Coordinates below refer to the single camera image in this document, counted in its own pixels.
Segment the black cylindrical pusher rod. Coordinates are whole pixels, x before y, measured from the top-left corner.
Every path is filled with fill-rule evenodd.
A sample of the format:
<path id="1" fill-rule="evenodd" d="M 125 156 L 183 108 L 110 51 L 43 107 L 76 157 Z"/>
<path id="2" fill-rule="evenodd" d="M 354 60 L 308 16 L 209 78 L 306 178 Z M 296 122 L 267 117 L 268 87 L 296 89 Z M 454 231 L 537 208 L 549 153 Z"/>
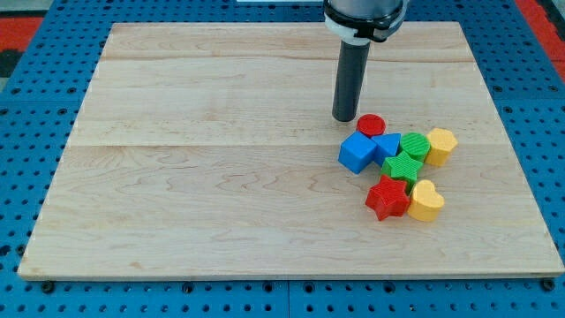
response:
<path id="1" fill-rule="evenodd" d="M 370 44 L 341 42 L 335 78 L 332 115 L 340 122 L 350 122 L 357 115 Z"/>

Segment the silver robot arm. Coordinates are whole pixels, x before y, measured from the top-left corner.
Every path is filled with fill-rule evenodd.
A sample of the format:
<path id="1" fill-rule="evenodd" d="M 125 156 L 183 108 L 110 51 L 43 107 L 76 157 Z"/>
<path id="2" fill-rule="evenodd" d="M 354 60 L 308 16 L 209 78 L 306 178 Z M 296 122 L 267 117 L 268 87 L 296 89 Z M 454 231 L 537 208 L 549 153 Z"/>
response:
<path id="1" fill-rule="evenodd" d="M 325 25 L 340 40 L 332 115 L 350 122 L 357 115 L 368 53 L 402 25 L 409 0 L 325 0 Z"/>

